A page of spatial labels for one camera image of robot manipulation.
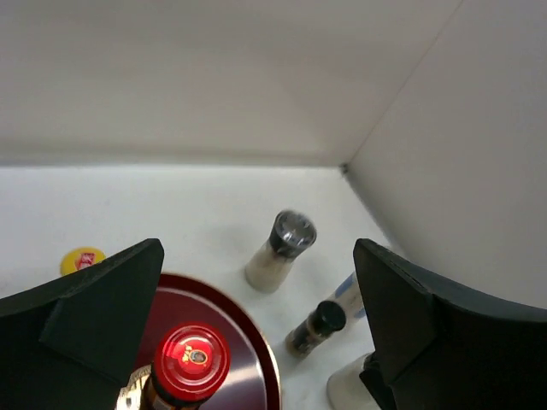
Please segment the small black cap bottle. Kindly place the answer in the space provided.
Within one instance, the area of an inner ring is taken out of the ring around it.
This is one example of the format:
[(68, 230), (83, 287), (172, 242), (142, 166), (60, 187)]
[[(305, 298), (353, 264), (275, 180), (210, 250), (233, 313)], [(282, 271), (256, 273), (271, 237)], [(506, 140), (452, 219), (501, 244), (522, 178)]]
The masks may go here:
[(334, 333), (346, 326), (346, 314), (334, 301), (322, 301), (297, 327), (288, 333), (285, 346), (297, 358), (308, 356)]

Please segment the white blue cylinder shaker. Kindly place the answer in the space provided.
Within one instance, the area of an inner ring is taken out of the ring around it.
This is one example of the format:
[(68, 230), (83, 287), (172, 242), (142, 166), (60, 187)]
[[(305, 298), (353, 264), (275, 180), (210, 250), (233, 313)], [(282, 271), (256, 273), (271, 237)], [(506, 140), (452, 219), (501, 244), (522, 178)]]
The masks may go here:
[(367, 315), (356, 272), (349, 275), (338, 286), (329, 296), (329, 300), (336, 302), (344, 310), (349, 325), (355, 324), (355, 322)]

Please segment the black cap pepper bottle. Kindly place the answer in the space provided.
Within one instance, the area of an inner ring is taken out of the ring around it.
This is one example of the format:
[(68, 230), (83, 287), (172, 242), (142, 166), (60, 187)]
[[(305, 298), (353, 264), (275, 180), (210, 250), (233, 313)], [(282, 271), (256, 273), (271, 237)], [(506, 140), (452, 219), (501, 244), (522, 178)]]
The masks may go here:
[(360, 379), (368, 354), (358, 357), (334, 372), (327, 381), (326, 395), (334, 410), (380, 410), (368, 388)]

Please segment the red round tray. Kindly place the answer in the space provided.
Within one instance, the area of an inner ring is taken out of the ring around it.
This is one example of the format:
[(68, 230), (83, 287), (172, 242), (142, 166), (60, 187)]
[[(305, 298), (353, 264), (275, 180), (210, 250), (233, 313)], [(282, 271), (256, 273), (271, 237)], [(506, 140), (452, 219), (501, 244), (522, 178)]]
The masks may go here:
[(282, 408), (279, 368), (261, 330), (234, 299), (196, 278), (161, 275), (134, 367), (150, 364), (164, 334), (191, 321), (220, 331), (231, 353), (226, 381), (203, 409)]

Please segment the red lid sauce jar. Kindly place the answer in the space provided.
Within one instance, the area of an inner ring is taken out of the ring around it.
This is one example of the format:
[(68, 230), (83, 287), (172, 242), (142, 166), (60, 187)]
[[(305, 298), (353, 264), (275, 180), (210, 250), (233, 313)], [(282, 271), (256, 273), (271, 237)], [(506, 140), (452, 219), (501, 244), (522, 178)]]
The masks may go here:
[(122, 388), (117, 409), (198, 409), (223, 385), (231, 355), (226, 339), (211, 325), (183, 323), (159, 342), (149, 365)]

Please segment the green label sauce bottle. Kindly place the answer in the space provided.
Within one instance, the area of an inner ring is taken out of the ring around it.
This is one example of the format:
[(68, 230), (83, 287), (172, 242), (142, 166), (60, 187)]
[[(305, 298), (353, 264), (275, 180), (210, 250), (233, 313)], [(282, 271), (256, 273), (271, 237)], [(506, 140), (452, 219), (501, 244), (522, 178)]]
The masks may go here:
[(61, 276), (86, 269), (106, 259), (106, 255), (100, 249), (93, 247), (80, 247), (73, 249), (63, 256), (60, 264)]

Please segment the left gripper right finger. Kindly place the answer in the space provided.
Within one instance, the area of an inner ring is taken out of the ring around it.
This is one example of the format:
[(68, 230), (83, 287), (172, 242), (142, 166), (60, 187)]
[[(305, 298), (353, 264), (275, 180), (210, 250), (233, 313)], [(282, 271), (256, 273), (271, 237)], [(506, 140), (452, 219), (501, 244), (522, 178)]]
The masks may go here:
[(353, 257), (382, 409), (543, 409), (546, 312), (474, 290), (369, 239)]

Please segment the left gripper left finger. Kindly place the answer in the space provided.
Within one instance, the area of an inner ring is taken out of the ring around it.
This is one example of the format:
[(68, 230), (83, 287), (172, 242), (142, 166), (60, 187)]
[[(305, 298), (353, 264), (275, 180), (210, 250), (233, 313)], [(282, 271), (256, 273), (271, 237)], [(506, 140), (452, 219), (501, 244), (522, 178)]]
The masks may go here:
[(112, 409), (127, 385), (162, 271), (149, 238), (1, 300), (3, 409)]

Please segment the grey cap salt grinder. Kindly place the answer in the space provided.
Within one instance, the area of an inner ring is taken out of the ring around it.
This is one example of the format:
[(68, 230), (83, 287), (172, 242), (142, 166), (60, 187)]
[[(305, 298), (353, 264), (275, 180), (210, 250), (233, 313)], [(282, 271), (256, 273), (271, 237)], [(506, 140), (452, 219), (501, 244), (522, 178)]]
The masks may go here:
[(274, 293), (287, 278), (295, 259), (316, 238), (316, 227), (308, 216), (291, 209), (280, 211), (266, 242), (244, 267), (248, 284), (261, 293)]

